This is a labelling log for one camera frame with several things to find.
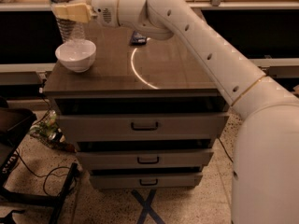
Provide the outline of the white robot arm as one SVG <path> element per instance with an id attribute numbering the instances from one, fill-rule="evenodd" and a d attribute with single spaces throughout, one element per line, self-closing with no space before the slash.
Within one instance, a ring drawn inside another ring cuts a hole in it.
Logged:
<path id="1" fill-rule="evenodd" d="M 59 19 L 176 35 L 240 115 L 234 151 L 233 224 L 299 224 L 299 99 L 198 17 L 185 0 L 74 0 Z"/>

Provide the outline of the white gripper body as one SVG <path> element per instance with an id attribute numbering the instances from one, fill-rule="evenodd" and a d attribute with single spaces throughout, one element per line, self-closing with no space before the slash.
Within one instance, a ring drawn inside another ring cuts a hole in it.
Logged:
<path id="1" fill-rule="evenodd" d="M 118 22 L 119 0 L 92 0 L 92 7 L 97 15 L 97 21 L 106 27 L 119 27 Z"/>

